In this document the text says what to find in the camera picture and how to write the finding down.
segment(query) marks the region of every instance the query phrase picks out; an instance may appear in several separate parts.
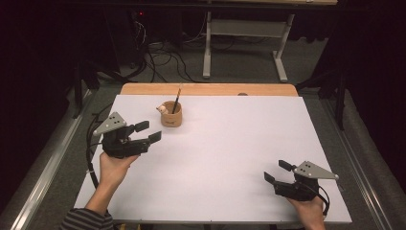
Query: human hand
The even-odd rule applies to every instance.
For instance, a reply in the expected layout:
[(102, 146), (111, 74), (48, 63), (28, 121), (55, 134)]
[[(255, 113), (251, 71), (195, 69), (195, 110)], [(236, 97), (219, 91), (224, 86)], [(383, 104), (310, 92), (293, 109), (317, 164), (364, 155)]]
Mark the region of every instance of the human hand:
[(318, 196), (311, 201), (298, 201), (291, 198), (287, 198), (287, 200), (295, 207), (306, 230), (326, 229), (323, 217), (323, 201)]
[(100, 184), (116, 190), (123, 182), (125, 175), (130, 167), (139, 155), (129, 156), (124, 159), (118, 159), (110, 157), (107, 153), (103, 152), (101, 158), (101, 181)]

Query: striped shirt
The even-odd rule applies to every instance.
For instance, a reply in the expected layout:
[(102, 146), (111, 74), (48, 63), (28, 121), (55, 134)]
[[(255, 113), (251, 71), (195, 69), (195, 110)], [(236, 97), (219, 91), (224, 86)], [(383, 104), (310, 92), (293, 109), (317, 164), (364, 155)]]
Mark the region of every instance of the striped shirt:
[(113, 218), (104, 216), (88, 209), (72, 209), (66, 214), (59, 230), (67, 229), (113, 229)]

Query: black pen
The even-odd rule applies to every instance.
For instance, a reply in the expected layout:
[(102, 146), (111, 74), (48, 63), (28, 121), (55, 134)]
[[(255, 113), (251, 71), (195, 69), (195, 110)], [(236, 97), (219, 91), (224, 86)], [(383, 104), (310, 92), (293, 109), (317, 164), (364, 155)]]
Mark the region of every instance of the black pen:
[(176, 109), (177, 103), (178, 103), (178, 101), (179, 101), (179, 95), (180, 95), (180, 91), (182, 90), (182, 86), (183, 86), (183, 84), (180, 83), (180, 84), (179, 84), (178, 95), (176, 96), (175, 104), (173, 105), (172, 114), (175, 113), (175, 109)]

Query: white table surface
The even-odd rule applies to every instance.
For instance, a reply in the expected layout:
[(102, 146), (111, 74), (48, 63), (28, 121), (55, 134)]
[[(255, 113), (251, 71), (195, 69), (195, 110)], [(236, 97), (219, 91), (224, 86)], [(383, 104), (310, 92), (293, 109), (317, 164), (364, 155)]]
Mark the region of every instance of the white table surface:
[[(111, 111), (128, 124), (149, 121), (133, 133), (146, 138), (162, 130), (131, 166), (114, 195), (109, 212), (115, 220), (140, 222), (282, 223), (298, 221), (288, 201), (263, 179), (268, 172), (292, 183), (278, 166), (311, 161), (330, 171), (305, 103), (300, 97), (181, 96), (183, 123), (164, 127), (156, 106), (174, 96), (119, 95)], [(99, 146), (93, 164), (99, 176)], [(330, 198), (326, 222), (351, 222), (335, 180), (319, 180)], [(94, 192), (87, 174), (75, 207)]]

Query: brown pencil holder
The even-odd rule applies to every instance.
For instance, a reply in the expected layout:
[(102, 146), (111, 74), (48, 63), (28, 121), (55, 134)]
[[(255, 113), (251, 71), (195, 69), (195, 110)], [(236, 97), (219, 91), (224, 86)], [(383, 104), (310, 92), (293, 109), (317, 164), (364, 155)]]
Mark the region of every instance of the brown pencil holder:
[(161, 114), (161, 123), (164, 127), (180, 127), (182, 125), (182, 104), (178, 103), (172, 114), (174, 104), (174, 101), (164, 103), (164, 106), (168, 110), (168, 113)]

